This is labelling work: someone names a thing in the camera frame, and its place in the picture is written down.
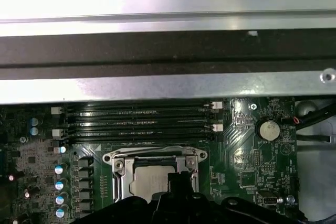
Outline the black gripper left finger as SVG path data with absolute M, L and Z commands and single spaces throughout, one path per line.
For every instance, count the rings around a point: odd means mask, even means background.
M 182 174 L 169 173 L 167 185 L 159 200 L 148 203 L 131 196 L 80 218 L 80 223 L 181 223 L 177 203 L 182 195 Z

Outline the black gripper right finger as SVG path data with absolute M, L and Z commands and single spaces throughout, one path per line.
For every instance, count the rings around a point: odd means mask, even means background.
M 220 204 L 196 193 L 188 172 L 181 173 L 181 223 L 301 223 L 274 210 L 238 197 L 227 197 Z

